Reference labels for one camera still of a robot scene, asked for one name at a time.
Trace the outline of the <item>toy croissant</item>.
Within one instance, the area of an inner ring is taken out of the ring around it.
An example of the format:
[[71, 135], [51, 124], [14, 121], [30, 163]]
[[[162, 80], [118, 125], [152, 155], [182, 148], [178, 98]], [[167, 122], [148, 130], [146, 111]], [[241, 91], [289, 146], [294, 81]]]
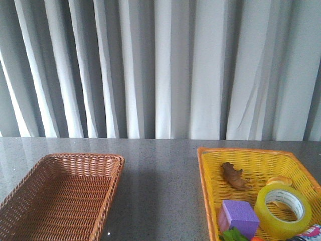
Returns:
[[[271, 177], [270, 179], [267, 180], [266, 186], [271, 184], [282, 184], [285, 186], [291, 186], [292, 180], [288, 177], [276, 176], [276, 177]], [[272, 203], [282, 210], [290, 210], [290, 207], [288, 205], [280, 201], [272, 201]]]

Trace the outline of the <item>brown wicker basket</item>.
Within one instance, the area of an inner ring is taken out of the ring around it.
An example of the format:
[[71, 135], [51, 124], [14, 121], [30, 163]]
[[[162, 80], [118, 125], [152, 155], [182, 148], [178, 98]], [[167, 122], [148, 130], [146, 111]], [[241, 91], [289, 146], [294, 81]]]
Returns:
[[44, 156], [1, 203], [1, 240], [100, 240], [125, 159]]

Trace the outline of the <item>grey pleated curtain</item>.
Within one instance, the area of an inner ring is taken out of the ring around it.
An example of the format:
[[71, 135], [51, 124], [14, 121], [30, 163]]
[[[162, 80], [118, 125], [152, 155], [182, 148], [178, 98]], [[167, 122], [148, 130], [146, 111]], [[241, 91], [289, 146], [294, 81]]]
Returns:
[[1, 136], [320, 140], [320, 1], [1, 1]]

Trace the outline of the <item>purple foam cube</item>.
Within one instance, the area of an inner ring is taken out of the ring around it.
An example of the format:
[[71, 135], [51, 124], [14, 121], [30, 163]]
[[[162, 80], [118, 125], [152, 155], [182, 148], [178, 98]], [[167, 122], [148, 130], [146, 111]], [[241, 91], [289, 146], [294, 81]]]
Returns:
[[252, 239], [259, 227], [260, 220], [247, 201], [223, 200], [218, 216], [221, 232], [236, 227], [248, 239]]

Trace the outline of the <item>orange toy carrot green leaves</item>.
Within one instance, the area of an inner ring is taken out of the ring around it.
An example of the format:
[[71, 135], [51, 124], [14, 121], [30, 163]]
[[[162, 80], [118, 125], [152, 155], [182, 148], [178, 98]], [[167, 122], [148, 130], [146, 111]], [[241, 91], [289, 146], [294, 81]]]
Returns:
[[252, 239], [248, 239], [244, 236], [236, 227], [228, 229], [219, 235], [221, 241], [263, 241], [263, 239], [254, 236]]

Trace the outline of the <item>yellow packing tape roll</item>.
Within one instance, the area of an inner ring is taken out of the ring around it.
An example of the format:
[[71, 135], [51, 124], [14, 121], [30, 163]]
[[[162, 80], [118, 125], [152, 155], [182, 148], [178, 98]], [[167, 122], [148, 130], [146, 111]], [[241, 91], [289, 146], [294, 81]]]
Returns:
[[[272, 214], [267, 207], [272, 201], [287, 205], [296, 220], [284, 221]], [[261, 229], [277, 239], [287, 239], [305, 231], [312, 217], [309, 201], [299, 191], [279, 183], [266, 185], [258, 192], [254, 211], [260, 220]]]

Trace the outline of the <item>brown toy animal figurine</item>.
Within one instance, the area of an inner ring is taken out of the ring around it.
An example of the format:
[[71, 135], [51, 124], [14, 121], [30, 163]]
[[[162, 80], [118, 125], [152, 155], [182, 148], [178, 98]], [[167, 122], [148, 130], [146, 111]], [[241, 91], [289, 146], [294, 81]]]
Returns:
[[225, 162], [221, 165], [223, 168], [223, 178], [235, 189], [246, 191], [252, 189], [251, 185], [248, 185], [249, 179], [242, 179], [243, 169], [235, 170], [234, 165], [230, 162]]

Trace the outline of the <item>yellow wicker basket orange rim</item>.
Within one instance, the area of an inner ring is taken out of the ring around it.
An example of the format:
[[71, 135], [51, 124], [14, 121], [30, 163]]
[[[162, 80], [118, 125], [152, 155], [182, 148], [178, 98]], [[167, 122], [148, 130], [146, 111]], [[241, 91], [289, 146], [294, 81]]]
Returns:
[[[247, 201], [253, 206], [259, 190], [268, 179], [276, 176], [292, 180], [292, 187], [303, 194], [311, 205], [310, 224], [320, 224], [320, 185], [293, 153], [200, 147], [198, 161], [210, 240], [219, 240], [221, 235], [218, 215], [224, 199]], [[243, 169], [242, 178], [249, 179], [250, 190], [236, 190], [224, 180], [221, 165], [225, 162], [233, 164], [236, 170]]]

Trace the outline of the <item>small labelled jar dark lid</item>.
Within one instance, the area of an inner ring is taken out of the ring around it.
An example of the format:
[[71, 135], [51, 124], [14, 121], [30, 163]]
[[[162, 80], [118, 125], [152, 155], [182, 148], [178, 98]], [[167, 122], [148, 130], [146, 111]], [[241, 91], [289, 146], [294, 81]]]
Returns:
[[288, 240], [291, 241], [320, 241], [320, 225], [314, 224], [303, 233], [297, 234]]

